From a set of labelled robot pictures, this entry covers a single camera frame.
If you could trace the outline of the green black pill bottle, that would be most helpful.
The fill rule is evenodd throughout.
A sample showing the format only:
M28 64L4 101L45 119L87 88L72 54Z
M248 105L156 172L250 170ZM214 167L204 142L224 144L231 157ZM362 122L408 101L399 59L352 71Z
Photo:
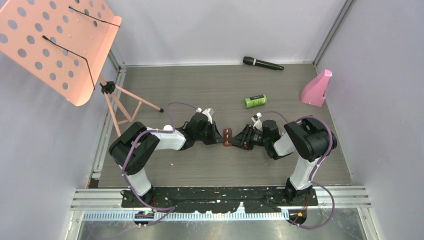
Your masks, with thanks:
M246 109L262 106L267 103L267 97L264 94L247 97L244 99L244 103Z

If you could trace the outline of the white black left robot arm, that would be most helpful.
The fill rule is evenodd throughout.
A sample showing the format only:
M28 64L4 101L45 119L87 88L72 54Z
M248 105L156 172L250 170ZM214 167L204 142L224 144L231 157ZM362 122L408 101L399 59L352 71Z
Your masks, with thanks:
M216 122L208 114L195 113L177 128L170 125L163 129L151 128L137 121L109 146L108 153L120 167L130 189L135 190L135 202L148 207L154 197L145 166L152 154L159 150L184 151L196 142L205 145L224 143Z

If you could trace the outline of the brown translucent pill container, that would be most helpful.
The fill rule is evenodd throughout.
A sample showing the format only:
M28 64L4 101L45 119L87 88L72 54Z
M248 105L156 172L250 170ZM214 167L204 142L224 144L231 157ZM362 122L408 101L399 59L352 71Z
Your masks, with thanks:
M224 139L223 145L225 147L231 147L232 146L232 143L230 142L230 140L231 140L231 138L233 136L232 129L231 128L225 128L223 130L223 135L222 136L223 136L223 139Z

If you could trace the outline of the white capped pill bottle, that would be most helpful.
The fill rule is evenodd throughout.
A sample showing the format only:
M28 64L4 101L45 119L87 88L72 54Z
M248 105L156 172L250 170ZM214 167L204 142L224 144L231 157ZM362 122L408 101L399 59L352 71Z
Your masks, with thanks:
M173 130L174 130L174 128L173 128L171 125L165 125L165 126L163 127L163 130L165 130L165 131L173 131Z

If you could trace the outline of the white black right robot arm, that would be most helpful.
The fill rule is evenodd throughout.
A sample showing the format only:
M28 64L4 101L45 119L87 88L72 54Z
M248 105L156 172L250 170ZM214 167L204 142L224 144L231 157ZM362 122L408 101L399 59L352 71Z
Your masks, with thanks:
M297 152L298 160L286 181L283 199L288 204L299 205L311 193L313 178L321 163L337 147L335 134L324 121L312 115L286 123L284 133L280 133L274 120L261 121L258 116L253 120L253 125L246 125L229 143L244 150L264 147L273 160Z

